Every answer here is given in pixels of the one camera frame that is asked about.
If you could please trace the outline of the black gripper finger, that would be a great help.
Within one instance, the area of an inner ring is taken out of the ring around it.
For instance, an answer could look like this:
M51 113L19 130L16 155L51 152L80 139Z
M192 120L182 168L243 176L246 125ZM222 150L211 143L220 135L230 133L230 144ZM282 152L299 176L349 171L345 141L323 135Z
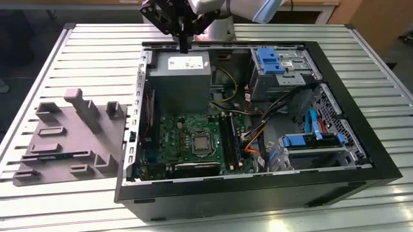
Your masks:
M198 15L198 17L184 17L184 54L187 54L188 49L191 49L190 37L194 35L200 35L206 30L208 25L215 20L215 13L206 13Z
M164 35L171 35L184 53L184 22L179 12L180 3L175 0L144 0L139 9L143 17Z

